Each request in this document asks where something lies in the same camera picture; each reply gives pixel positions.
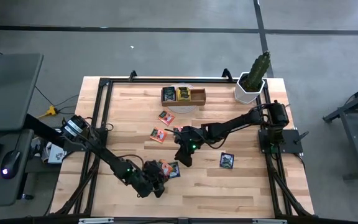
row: cactus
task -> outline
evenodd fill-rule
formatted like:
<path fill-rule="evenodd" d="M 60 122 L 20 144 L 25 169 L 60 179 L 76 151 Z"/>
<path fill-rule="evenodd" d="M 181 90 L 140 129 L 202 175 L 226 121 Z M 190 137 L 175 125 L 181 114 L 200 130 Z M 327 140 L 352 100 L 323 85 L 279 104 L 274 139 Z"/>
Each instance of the cactus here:
<path fill-rule="evenodd" d="M 240 81 L 242 89 L 247 92 L 259 91 L 262 77 L 265 75 L 269 66 L 270 52 L 266 51 L 255 60 L 248 76 Z"/>

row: gray floor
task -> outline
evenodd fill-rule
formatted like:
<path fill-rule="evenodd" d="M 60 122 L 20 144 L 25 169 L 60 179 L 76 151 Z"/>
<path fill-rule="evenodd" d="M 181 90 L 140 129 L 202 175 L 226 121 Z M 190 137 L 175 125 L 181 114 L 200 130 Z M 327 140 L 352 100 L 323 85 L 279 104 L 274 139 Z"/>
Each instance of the gray floor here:
<path fill-rule="evenodd" d="M 0 0 L 0 24 L 257 28 L 252 0 L 90 2 Z M 259 3 L 266 29 L 358 30 L 357 0 Z M 342 180 L 343 174 L 358 170 L 354 152 L 341 122 L 321 119 L 358 90 L 358 35 L 268 35 L 267 43 L 274 76 L 285 79 L 295 124 L 310 132 L 303 146 L 316 214 L 358 221 L 358 181 Z M 0 31 L 0 51 L 44 54 L 37 86 L 59 102 L 78 93 L 85 75 L 136 70 L 142 76 L 218 77 L 228 68 L 238 76 L 250 69 L 261 44 L 258 34 Z M 42 114 L 47 106 L 35 92 L 30 113 Z M 45 122 L 56 126 L 61 118 Z M 28 191 L 38 199 L 0 208 L 0 218 L 43 215 L 56 178 L 33 177 Z"/>

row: desk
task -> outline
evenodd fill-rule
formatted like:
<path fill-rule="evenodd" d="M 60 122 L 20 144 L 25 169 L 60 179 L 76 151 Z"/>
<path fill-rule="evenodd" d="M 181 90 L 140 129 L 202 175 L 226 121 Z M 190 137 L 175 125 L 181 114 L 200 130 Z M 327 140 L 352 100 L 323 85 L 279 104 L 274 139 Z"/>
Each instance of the desk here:
<path fill-rule="evenodd" d="M 92 116 L 100 77 L 84 77 L 76 114 Z M 288 104 L 284 81 L 267 80 L 271 100 Z M 172 161 L 179 145 L 169 134 L 163 144 L 149 138 L 153 127 L 166 128 L 157 119 L 163 108 L 160 91 L 168 83 L 115 83 L 112 89 L 108 123 L 114 125 L 109 133 L 107 148 L 116 155 L 137 154 L 144 160 Z M 206 104 L 186 114 L 174 113 L 176 118 L 168 127 L 200 126 L 203 123 L 225 122 L 249 111 L 255 103 L 242 105 L 234 99 L 233 84 L 192 83 L 206 88 Z M 287 112 L 293 127 L 290 107 Z M 181 177 L 170 179 L 161 198 L 151 194 L 137 198 L 131 186 L 125 186 L 101 162 L 94 195 L 92 216 L 110 217 L 202 217 L 202 218 L 272 218 L 272 199 L 265 156 L 260 153 L 257 130 L 253 126 L 227 138 L 218 150 L 202 146 L 193 155 L 189 168 L 180 163 Z M 233 170 L 219 168 L 221 152 L 235 155 Z M 51 212 L 57 211 L 69 199 L 80 179 L 83 152 L 75 152 L 62 164 Z M 140 165 L 137 158 L 132 161 Z M 313 213 L 302 163 L 291 154 L 283 155 L 288 187 L 305 207 Z M 281 191 L 280 208 L 284 210 Z"/>
<path fill-rule="evenodd" d="M 18 194 L 23 190 L 21 187 L 24 186 L 22 183 L 24 169 L 27 164 L 27 157 L 30 151 L 29 146 L 34 132 L 26 129 L 23 131 L 11 132 L 4 136 L 2 136 L 2 134 L 3 133 L 0 133 L 0 144 L 2 144 L 2 148 L 0 149 L 0 170 L 2 159 L 7 152 L 15 149 L 21 152 L 19 170 L 17 171 L 16 176 L 6 180 L 3 179 L 0 174 L 0 206 L 8 206 L 16 201 Z"/>

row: wooden tabletop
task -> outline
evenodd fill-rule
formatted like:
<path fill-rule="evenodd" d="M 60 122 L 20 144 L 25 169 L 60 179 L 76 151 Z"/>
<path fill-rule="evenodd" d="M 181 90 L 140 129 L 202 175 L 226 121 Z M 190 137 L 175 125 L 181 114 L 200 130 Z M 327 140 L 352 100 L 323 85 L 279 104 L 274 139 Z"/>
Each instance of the wooden tabletop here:
<path fill-rule="evenodd" d="M 84 77 L 76 114 L 92 116 L 100 77 Z M 270 100 L 289 104 L 284 81 L 268 78 Z M 234 99 L 233 84 L 191 84 L 206 89 L 206 104 L 190 113 L 173 113 L 176 118 L 167 127 L 158 120 L 162 110 L 160 91 L 171 83 L 116 83 L 112 89 L 108 123 L 114 125 L 109 132 L 107 148 L 115 155 L 137 154 L 145 161 L 165 159 L 173 161 L 179 145 L 168 134 L 163 143 L 149 138 L 154 127 L 170 128 L 211 122 L 225 122 L 249 111 L 255 102 L 242 105 Z M 293 127 L 290 107 L 287 107 Z M 105 162 L 101 162 L 94 193 L 92 216 L 110 217 L 200 217 L 200 218 L 271 218 L 272 198 L 265 156 L 260 153 L 258 126 L 245 128 L 228 136 L 220 149 L 203 145 L 193 155 L 193 165 L 179 163 L 181 177 L 165 183 L 160 198 L 150 194 L 137 198 L 131 186 L 125 186 Z M 234 168 L 219 167 L 222 152 L 234 154 Z M 57 211 L 69 199 L 80 179 L 83 152 L 76 152 L 63 161 L 51 212 Z M 138 158 L 130 158 L 140 166 Z M 294 196 L 313 213 L 306 175 L 302 163 L 291 154 L 283 155 L 287 184 Z M 284 212 L 281 191 L 278 191 L 280 208 Z"/>

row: wooden box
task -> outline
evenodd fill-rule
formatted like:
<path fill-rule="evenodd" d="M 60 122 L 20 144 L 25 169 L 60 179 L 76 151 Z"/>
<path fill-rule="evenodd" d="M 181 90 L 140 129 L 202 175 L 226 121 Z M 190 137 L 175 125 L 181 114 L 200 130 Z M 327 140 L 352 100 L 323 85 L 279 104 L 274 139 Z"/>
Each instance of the wooden box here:
<path fill-rule="evenodd" d="M 189 101 L 164 101 L 163 92 L 161 90 L 162 106 L 203 106 L 206 101 L 205 89 L 191 89 Z"/>

